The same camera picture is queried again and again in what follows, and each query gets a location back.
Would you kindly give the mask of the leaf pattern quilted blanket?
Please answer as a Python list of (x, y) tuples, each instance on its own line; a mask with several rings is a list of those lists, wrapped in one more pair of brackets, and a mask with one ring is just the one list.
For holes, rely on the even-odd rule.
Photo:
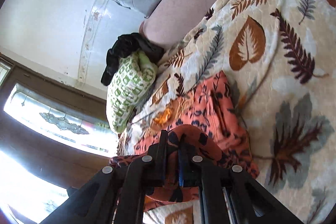
[(133, 155), (171, 101), (219, 72), (258, 182), (304, 223), (335, 223), (335, 0), (217, 0), (159, 61), (118, 154)]

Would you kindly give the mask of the green white patterned pillow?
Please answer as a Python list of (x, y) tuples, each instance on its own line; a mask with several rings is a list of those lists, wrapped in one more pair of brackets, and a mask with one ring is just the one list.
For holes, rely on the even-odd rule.
[(106, 117), (113, 132), (124, 131), (134, 108), (154, 83), (157, 70), (143, 51), (120, 60), (106, 98)]

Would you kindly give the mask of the orange black floral garment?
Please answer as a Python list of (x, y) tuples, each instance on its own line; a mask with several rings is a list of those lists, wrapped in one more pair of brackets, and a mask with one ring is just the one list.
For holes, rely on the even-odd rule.
[(168, 131), (168, 171), (164, 186), (147, 192), (145, 211), (198, 200), (197, 188), (179, 186), (178, 148), (181, 141), (215, 165), (230, 169), (237, 164), (253, 178), (259, 175), (258, 166), (252, 160), (248, 132), (239, 125), (234, 113), (231, 88), (224, 72), (202, 81), (184, 97), (171, 101), (134, 145), (134, 154), (113, 157), (111, 166), (127, 166), (139, 156), (146, 155), (149, 147), (159, 142), (162, 130)]

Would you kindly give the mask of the leaded glass window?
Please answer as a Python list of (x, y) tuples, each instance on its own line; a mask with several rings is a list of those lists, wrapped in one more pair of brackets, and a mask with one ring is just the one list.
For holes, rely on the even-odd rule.
[(105, 102), (1, 58), (1, 223), (39, 223), (116, 153)]

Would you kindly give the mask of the black crumpled garment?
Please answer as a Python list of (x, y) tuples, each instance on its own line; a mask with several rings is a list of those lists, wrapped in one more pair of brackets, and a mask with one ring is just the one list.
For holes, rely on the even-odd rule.
[(119, 67), (120, 59), (124, 59), (137, 51), (143, 51), (150, 62), (157, 63), (165, 50), (150, 42), (144, 35), (134, 32), (118, 37), (113, 47), (106, 54), (106, 67), (101, 77), (101, 83), (108, 86)]

